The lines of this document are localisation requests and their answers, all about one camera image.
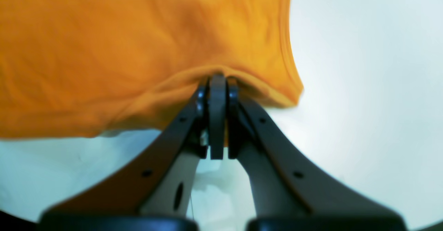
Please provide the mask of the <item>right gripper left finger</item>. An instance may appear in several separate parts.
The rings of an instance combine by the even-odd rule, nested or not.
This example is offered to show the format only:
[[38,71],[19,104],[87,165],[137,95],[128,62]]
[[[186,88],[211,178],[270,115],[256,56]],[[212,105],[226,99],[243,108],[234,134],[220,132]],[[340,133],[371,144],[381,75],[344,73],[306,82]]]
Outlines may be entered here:
[[222,159],[226,78],[204,78],[165,130],[122,169],[46,211],[39,231],[197,231],[186,212],[196,168]]

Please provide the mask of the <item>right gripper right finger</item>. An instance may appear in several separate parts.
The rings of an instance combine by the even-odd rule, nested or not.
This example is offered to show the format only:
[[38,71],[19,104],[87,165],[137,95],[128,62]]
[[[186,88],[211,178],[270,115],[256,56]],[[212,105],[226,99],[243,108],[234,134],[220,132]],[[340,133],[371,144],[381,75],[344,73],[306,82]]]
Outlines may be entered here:
[[247,231],[405,231],[402,217],[318,168],[266,111],[227,80],[228,157],[248,174]]

